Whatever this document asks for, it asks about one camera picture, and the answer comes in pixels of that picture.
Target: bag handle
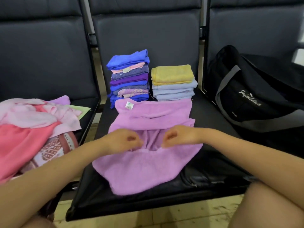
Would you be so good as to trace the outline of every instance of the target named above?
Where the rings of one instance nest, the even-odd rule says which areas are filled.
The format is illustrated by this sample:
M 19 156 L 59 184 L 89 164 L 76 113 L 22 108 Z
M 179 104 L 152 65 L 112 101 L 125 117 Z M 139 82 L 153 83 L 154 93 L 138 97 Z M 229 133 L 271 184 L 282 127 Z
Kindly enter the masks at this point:
M 277 130 L 285 130 L 294 127 L 304 126 L 304 111 L 303 110 L 295 110 L 290 114 L 285 116 L 274 118 L 274 119 L 266 119 L 266 120 L 250 120 L 250 121 L 243 121 L 237 122 L 230 118 L 227 112 L 224 110 L 220 98 L 221 91 L 226 87 L 228 82 L 233 78 L 233 76 L 240 71 L 238 65 L 235 65 L 223 78 L 221 84 L 219 85 L 218 91 L 215 95 L 215 102 L 218 105 L 221 113 L 224 117 L 234 125 L 246 128 L 248 130 L 252 130 L 259 133 L 265 133 L 270 131 L 277 131 Z

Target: folded blue cloth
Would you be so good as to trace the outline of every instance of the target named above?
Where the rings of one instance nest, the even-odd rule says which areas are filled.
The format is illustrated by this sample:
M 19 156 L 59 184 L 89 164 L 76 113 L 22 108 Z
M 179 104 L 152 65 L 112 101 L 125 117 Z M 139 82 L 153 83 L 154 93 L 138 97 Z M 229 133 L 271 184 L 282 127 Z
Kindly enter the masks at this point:
M 111 91 L 116 91 L 116 90 L 120 89 L 121 87 L 135 86 L 135 85 L 146 85 L 147 83 L 148 83 L 147 81 L 133 81 L 133 82 L 129 82 L 129 83 L 122 83 L 122 84 L 119 84 L 117 86 L 111 86 L 110 90 Z
M 121 70 L 140 62 L 145 62 L 146 64 L 150 63 L 148 50 L 144 49 L 140 52 L 136 51 L 129 55 L 115 55 L 108 62 L 107 68 L 109 70 Z
M 169 100 L 158 100 L 158 101 L 176 101 L 176 100 L 181 100 L 185 98 L 192 98 L 192 97 L 184 97 L 184 98 L 176 98 L 176 99 L 169 99 Z
M 119 98 L 118 96 L 116 95 L 111 95 L 111 96 L 108 96 L 110 97 L 110 102 L 111 102 L 111 109 L 113 109 L 115 107 L 115 102 L 119 99 L 123 99 L 123 98 Z M 149 94 L 141 94 L 141 95 L 135 95 L 135 96 L 132 96 L 130 97 L 130 99 L 134 100 L 134 101 L 146 101 L 149 99 Z
M 180 89 L 180 90 L 153 90 L 153 96 L 167 95 L 167 94 L 178 94 L 178 93 L 190 93 L 193 92 L 193 88 Z
M 123 89 L 142 89 L 142 90 L 149 90 L 150 89 L 150 86 L 149 86 L 149 83 L 147 85 L 135 85 L 135 86 L 124 86 L 124 87 L 121 87 L 120 89 L 116 90 L 116 91 L 113 91 L 113 94 L 114 95 L 118 95 L 118 92 L 120 90 L 123 90 Z
M 124 73 L 124 72 L 113 73 L 112 79 L 116 81 L 116 80 L 120 80 L 125 77 L 132 77 L 132 76 L 136 76 L 136 75 L 140 75 L 142 73 L 148 73 L 148 72 L 149 72 L 149 66 L 144 65 L 142 68 L 136 68 L 136 69 L 130 70 L 127 73 Z
M 166 94 L 166 95 L 158 95 L 156 99 L 159 100 L 173 100 L 180 99 L 185 97 L 192 97 L 194 95 L 194 91 L 190 91 L 187 93 L 177 93 L 177 94 Z
M 153 90 L 176 90 L 176 89 L 195 88 L 196 86 L 197 86 L 197 81 L 193 80 L 191 83 L 160 85 L 160 86 L 153 85 L 152 89 Z

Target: towel label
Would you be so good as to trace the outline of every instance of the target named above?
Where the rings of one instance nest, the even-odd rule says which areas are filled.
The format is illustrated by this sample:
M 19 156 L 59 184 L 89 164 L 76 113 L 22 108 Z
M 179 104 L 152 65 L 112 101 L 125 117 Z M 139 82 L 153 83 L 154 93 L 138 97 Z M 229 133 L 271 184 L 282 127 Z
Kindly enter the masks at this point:
M 134 104 L 130 103 L 130 102 L 127 102 L 127 104 L 126 104 L 126 108 L 129 110 L 133 109 L 133 106 L 134 106 Z
M 127 68 L 124 68 L 124 69 L 123 69 L 123 73 L 130 72 L 130 70 L 131 70 L 131 69 L 130 69 L 130 66 L 129 66 L 129 67 L 127 67 Z

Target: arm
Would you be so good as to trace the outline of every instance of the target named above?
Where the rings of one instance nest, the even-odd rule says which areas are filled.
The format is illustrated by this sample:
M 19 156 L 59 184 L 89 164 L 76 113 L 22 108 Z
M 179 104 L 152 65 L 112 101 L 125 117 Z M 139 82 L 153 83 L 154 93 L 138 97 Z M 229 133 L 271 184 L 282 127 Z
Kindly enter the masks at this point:
M 304 159 L 207 128 L 175 126 L 163 147 L 206 143 L 304 209 Z
M 77 173 L 100 156 L 123 152 L 142 141 L 130 130 L 116 130 L 26 172 L 0 187 L 0 227 L 20 227 Z

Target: bag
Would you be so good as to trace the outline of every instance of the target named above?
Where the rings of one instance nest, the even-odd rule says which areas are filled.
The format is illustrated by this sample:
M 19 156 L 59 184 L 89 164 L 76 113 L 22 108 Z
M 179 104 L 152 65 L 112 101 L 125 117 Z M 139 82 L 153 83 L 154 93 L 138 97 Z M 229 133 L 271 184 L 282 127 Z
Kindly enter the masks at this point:
M 304 67 L 228 45 L 203 89 L 245 139 L 304 156 Z

